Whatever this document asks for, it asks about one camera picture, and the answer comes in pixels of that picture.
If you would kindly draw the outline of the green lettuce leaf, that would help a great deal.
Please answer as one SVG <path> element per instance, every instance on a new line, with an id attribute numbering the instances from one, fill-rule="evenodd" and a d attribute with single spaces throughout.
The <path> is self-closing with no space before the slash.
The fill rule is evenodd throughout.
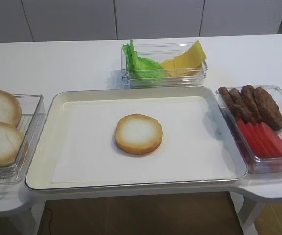
<path id="1" fill-rule="evenodd" d="M 134 79 L 164 78 L 165 71 L 159 62 L 149 58 L 138 56 L 135 51 L 133 40 L 122 47 L 128 62 L 128 69 L 132 71 Z"/>

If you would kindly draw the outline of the clear lettuce cheese container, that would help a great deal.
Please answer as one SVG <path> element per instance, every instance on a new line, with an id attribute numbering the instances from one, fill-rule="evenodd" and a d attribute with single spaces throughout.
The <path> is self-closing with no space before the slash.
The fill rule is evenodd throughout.
<path id="1" fill-rule="evenodd" d="M 174 57 L 183 54 L 195 42 L 190 43 L 167 43 L 167 44 L 134 44 L 135 51 L 138 56 L 152 59 L 160 64 L 166 60 L 173 59 Z M 164 78 L 149 78 L 149 79 L 134 79 L 132 78 L 132 71 L 128 69 L 128 62 L 126 55 L 121 49 L 121 71 L 122 80 L 126 87 L 132 88 L 146 88 L 146 87 L 162 87 L 162 86 L 195 86 L 201 85 L 206 77 L 206 70 L 208 66 L 206 60 L 202 64 L 201 69 L 195 75 L 170 77 L 165 71 Z"/>

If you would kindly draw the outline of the yellow cheese slices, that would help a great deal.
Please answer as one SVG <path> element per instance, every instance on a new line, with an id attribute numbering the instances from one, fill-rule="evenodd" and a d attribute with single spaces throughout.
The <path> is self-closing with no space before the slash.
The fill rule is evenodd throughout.
<path id="1" fill-rule="evenodd" d="M 162 62 L 161 66 L 170 77 L 191 76 L 199 72 L 206 58 L 202 45 L 197 40 L 189 50 Z"/>

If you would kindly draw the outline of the bun half on tray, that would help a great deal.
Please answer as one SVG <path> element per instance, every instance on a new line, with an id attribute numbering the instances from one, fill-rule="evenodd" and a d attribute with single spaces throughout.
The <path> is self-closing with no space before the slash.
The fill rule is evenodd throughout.
<path id="1" fill-rule="evenodd" d="M 124 152 L 132 155 L 144 155 L 157 149 L 163 140 L 160 123 L 147 115 L 130 114 L 117 124 L 115 142 Z"/>

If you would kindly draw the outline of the white serving tray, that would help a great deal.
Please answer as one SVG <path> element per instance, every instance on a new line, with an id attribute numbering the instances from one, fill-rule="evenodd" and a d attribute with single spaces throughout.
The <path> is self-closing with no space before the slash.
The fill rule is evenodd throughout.
<path id="1" fill-rule="evenodd" d="M 64 137 L 67 131 L 67 123 L 68 123 L 69 115 L 63 113 L 64 104 L 69 102 L 194 97 L 194 96 L 204 98 L 207 101 L 208 106 L 211 109 L 211 112 L 214 115 L 220 115 L 222 117 L 222 120 L 225 122 L 225 119 L 221 113 L 221 110 L 219 108 L 219 105 L 217 103 L 217 100 L 213 92 L 210 89 L 203 86 L 159 87 L 159 88 L 131 89 L 131 90 L 69 91 L 69 92 L 63 92 L 58 94 L 57 96 L 54 97 L 51 107 L 49 109 L 42 134 L 39 138 L 37 148 L 35 150 L 31 165 L 27 173 L 26 184 L 33 190 L 41 190 L 41 191 L 45 191 L 47 189 L 61 189 L 61 188 L 120 189 L 121 187 L 127 187 L 127 186 L 156 186 L 156 185 L 168 185 L 173 183 L 179 184 L 179 183 L 199 183 L 199 182 L 224 182 L 224 181 L 235 181 L 243 178 L 247 174 L 246 164 L 245 164 L 246 172 L 242 177 L 237 179 L 226 179 L 226 180 L 224 179 L 199 180 L 199 181 L 185 181 L 185 182 L 138 183 L 138 184 L 118 184 L 118 185 L 101 185 L 101 186 L 90 186 L 85 183 L 77 183 L 77 182 L 54 183 L 52 181 L 52 176 L 56 169 L 57 162 L 59 161 L 60 151 L 62 149 L 64 143 Z"/>

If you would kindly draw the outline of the white paper tray liner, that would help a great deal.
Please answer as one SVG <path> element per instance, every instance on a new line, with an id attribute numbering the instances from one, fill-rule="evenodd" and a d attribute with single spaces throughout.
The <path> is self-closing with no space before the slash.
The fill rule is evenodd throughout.
<path id="1" fill-rule="evenodd" d="M 54 183 L 90 186 L 237 179 L 246 172 L 220 115 L 201 97 L 69 102 L 69 115 Z M 162 126 L 163 140 L 152 153 L 131 156 L 114 142 L 119 120 L 145 114 Z"/>

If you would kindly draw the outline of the leftmost brown meat patty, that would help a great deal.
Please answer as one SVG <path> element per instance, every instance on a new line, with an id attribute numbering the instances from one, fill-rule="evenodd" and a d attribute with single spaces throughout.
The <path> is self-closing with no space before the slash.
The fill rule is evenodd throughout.
<path id="1" fill-rule="evenodd" d="M 222 99 L 225 101 L 228 109 L 230 110 L 230 112 L 232 113 L 232 115 L 237 119 L 242 119 L 242 114 L 239 111 L 239 109 L 235 106 L 234 101 L 232 100 L 229 91 L 226 87 L 220 87 L 218 89 L 219 93 L 222 96 Z"/>

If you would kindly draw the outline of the brown meat patty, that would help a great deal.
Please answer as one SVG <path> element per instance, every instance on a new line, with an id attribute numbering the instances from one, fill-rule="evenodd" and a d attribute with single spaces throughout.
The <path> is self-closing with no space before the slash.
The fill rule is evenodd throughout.
<path id="1" fill-rule="evenodd" d="M 246 106 L 241 93 L 238 89 L 233 88 L 229 90 L 229 94 L 232 98 L 232 100 L 235 103 L 236 108 L 239 110 L 239 112 L 242 114 L 242 119 L 245 123 L 251 123 L 256 124 L 256 120 L 254 119 L 251 111 Z"/>
<path id="2" fill-rule="evenodd" d="M 241 89 L 241 95 L 256 123 L 263 122 L 263 118 L 254 99 L 254 87 L 252 85 L 243 86 Z"/>
<path id="3" fill-rule="evenodd" d="M 282 115 L 270 93 L 263 87 L 256 87 L 254 89 L 254 99 L 265 123 L 274 131 L 281 130 Z"/>
<path id="4" fill-rule="evenodd" d="M 222 99 L 225 101 L 228 109 L 230 110 L 230 112 L 232 113 L 232 115 L 237 119 L 242 119 L 242 114 L 239 111 L 239 109 L 235 106 L 234 101 L 232 100 L 229 91 L 226 87 L 220 87 L 218 89 L 219 93 L 222 96 Z"/>

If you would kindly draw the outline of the clear bun container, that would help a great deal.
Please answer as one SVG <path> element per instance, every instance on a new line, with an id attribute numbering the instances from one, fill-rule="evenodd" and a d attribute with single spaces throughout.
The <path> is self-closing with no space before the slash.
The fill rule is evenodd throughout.
<path id="1" fill-rule="evenodd" d="M 41 94 L 16 94 L 15 98 L 22 109 L 17 129 L 24 139 L 13 164 L 0 167 L 0 185 L 19 182 L 26 176 L 46 117 Z"/>

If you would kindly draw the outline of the clear patty tomato container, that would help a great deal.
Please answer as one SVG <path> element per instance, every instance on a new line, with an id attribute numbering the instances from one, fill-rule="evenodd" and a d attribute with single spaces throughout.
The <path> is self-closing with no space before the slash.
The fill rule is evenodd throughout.
<path id="1" fill-rule="evenodd" d="M 267 90 L 270 93 L 274 101 L 277 103 L 280 113 L 282 115 L 282 90 L 277 86 L 271 86 L 271 85 L 265 85 L 261 87 L 263 87 L 265 90 Z M 241 93 L 242 87 L 234 87 L 234 88 L 238 89 Z M 232 113 L 228 109 L 225 101 L 222 99 L 222 96 L 218 90 L 216 91 L 216 93 L 218 95 L 219 107 L 221 108 L 226 123 L 229 126 L 231 133 L 235 139 L 235 142 L 247 164 L 248 171 L 252 174 L 282 172 L 282 157 L 258 158 L 255 155 L 254 151 L 248 145 L 244 135 L 242 134 L 241 130 L 237 125 L 238 120 L 232 115 Z M 282 129 L 275 132 L 282 139 Z"/>

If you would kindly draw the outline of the red tomato slices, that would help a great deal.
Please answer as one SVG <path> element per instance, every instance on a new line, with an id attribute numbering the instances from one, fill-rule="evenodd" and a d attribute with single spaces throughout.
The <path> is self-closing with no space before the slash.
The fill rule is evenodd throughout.
<path id="1" fill-rule="evenodd" d="M 245 124 L 240 119 L 237 125 L 258 158 L 282 157 L 282 139 L 266 123 Z"/>

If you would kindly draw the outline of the rightmost brown meat patty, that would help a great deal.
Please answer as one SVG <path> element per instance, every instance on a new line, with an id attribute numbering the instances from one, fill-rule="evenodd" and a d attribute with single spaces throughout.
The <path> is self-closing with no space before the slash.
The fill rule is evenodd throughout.
<path id="1" fill-rule="evenodd" d="M 274 131 L 281 130 L 282 115 L 270 93 L 263 87 L 256 87 L 254 89 L 254 99 L 265 123 Z"/>

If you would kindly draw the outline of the front bun half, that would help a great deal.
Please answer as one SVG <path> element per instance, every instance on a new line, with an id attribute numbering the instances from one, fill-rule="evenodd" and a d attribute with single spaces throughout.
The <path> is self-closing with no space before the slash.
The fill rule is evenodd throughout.
<path id="1" fill-rule="evenodd" d="M 0 167 L 13 164 L 23 139 L 24 134 L 16 127 L 0 123 Z"/>

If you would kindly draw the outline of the rear bun half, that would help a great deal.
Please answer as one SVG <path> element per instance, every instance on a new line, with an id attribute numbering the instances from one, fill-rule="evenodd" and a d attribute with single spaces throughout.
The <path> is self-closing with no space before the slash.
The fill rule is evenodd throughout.
<path id="1" fill-rule="evenodd" d="M 10 93 L 0 90 L 0 123 L 17 127 L 21 121 L 22 109 L 18 100 Z"/>

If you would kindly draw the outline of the white table leg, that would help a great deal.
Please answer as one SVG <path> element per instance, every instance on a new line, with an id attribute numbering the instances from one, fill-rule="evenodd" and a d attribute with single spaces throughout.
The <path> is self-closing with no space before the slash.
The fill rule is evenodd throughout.
<path id="1" fill-rule="evenodd" d="M 266 204 L 252 200 L 244 200 L 235 206 L 239 223 L 244 235 L 257 235 L 254 221 L 261 214 Z"/>

